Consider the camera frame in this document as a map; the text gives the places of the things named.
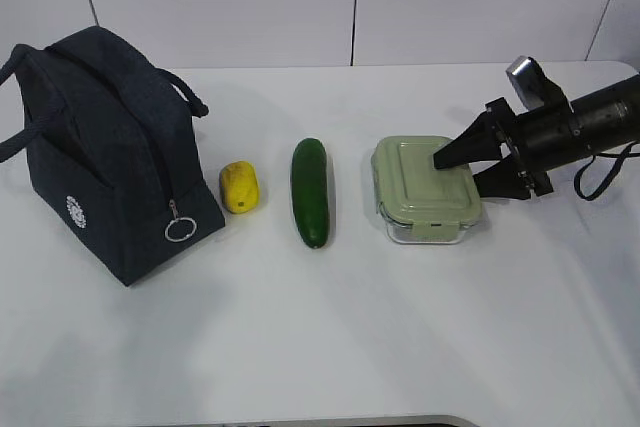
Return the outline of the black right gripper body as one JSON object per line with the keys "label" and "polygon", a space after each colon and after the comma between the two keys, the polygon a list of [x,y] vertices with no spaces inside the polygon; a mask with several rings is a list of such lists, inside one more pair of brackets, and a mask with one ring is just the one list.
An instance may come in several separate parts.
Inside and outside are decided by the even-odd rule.
{"label": "black right gripper body", "polygon": [[509,155],[502,159],[515,160],[531,197],[552,193],[547,172],[571,161],[577,145],[574,135],[580,131],[569,102],[517,115],[500,98],[488,103],[486,112],[492,115],[500,145],[509,148]]}

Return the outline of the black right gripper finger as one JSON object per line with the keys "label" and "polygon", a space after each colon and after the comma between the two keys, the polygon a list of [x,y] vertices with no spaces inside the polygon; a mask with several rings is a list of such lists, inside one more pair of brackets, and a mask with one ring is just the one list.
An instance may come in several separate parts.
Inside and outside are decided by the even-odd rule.
{"label": "black right gripper finger", "polygon": [[481,113],[462,134],[433,154],[438,170],[501,158],[495,123],[488,112]]}
{"label": "black right gripper finger", "polygon": [[519,173],[514,159],[502,159],[474,174],[473,180],[481,198],[530,199],[530,189]]}

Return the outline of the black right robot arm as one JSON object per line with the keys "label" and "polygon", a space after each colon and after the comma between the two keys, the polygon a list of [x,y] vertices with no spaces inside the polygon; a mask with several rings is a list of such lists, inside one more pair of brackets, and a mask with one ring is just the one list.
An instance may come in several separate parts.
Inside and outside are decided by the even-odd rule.
{"label": "black right robot arm", "polygon": [[553,192],[550,170],[588,159],[610,156],[621,146],[611,170],[591,193],[581,187],[590,164],[574,176],[578,197],[593,201],[619,175],[624,162],[639,154],[639,77],[637,75],[570,102],[562,90],[546,82],[550,96],[541,107],[516,114],[503,98],[485,106],[456,139],[433,155],[438,170],[490,161],[494,165],[473,176],[482,198],[527,200]]}

